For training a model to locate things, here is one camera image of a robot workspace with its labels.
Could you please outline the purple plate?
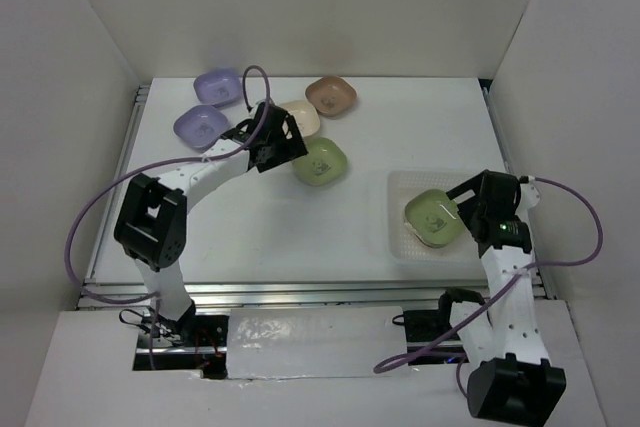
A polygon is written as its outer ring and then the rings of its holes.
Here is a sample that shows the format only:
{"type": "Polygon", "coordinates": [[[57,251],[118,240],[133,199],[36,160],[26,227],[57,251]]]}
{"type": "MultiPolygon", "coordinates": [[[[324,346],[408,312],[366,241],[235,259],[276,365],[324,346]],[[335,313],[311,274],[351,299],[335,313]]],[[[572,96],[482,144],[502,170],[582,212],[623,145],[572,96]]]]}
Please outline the purple plate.
{"type": "Polygon", "coordinates": [[[228,118],[212,105],[197,105],[173,124],[173,132],[187,147],[204,152],[231,128],[228,118]]]}
{"type": "Polygon", "coordinates": [[[214,107],[227,106],[242,96],[238,73],[229,68],[216,69],[199,75],[193,82],[198,100],[214,107]]]}

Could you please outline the brown plate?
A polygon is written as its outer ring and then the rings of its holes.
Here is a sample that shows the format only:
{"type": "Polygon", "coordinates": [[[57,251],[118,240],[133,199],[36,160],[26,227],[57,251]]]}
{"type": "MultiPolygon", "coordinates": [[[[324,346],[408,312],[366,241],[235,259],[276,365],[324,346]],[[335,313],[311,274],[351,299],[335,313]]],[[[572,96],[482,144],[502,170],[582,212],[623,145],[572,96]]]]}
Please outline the brown plate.
{"type": "Polygon", "coordinates": [[[325,117],[336,117],[355,106],[356,90],[343,78],[326,76],[305,90],[307,100],[325,117]]]}

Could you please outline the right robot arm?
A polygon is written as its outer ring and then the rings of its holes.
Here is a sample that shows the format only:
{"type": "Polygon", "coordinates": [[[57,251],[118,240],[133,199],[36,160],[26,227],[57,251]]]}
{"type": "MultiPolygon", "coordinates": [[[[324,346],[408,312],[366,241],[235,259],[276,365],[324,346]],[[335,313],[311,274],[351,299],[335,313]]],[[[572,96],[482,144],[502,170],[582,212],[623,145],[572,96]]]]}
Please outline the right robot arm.
{"type": "Polygon", "coordinates": [[[490,298],[449,289],[435,315],[438,332],[460,338],[472,368],[466,387],[472,417],[516,426],[543,426],[566,389],[552,366],[535,315],[529,265],[533,246],[512,175],[485,170],[447,193],[478,247],[490,298]]]}

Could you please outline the green plate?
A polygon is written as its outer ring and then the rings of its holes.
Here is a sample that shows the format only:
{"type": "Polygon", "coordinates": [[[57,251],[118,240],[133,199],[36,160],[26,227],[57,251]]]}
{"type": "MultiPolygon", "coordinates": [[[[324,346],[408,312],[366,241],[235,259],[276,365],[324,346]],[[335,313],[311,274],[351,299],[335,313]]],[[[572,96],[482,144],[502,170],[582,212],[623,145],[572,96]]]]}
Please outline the green plate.
{"type": "Polygon", "coordinates": [[[315,137],[305,143],[307,154],[291,162],[294,173],[304,183],[320,187],[342,177],[348,170],[348,160],[342,149],[331,139],[315,137]]]}
{"type": "Polygon", "coordinates": [[[411,199],[404,207],[403,215],[404,223],[421,224],[429,231],[430,248],[444,248],[465,231],[456,203],[439,189],[426,190],[411,199]]]}

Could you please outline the beige plate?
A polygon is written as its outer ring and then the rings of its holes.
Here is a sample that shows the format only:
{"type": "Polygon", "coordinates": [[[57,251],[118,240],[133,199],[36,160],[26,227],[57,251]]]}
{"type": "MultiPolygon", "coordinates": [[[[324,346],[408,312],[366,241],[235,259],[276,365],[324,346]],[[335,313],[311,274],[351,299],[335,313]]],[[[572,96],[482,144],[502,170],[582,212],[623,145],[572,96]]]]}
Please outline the beige plate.
{"type": "Polygon", "coordinates": [[[294,117],[303,138],[317,134],[321,121],[316,108],[306,100],[295,100],[282,103],[281,108],[294,117]]]}
{"type": "Polygon", "coordinates": [[[404,223],[404,226],[407,229],[407,231],[412,235],[412,237],[415,238],[418,242],[420,242],[424,246],[427,246],[427,247],[430,246],[430,244],[428,243],[429,231],[425,230],[421,224],[414,225],[406,221],[404,223]]]}

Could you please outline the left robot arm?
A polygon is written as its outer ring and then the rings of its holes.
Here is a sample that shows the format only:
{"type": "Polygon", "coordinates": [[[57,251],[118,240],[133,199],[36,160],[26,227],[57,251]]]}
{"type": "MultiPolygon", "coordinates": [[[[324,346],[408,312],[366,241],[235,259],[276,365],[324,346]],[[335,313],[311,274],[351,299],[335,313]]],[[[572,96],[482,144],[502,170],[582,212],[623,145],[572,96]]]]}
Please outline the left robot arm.
{"type": "Polygon", "coordinates": [[[191,209],[236,177],[253,169],[262,173],[306,154],[293,115],[262,102],[254,116],[223,133],[196,160],[157,177],[139,173],[131,179],[114,238],[134,260],[153,295],[152,313],[172,344],[187,345],[197,334],[195,302],[179,264],[191,209]]]}

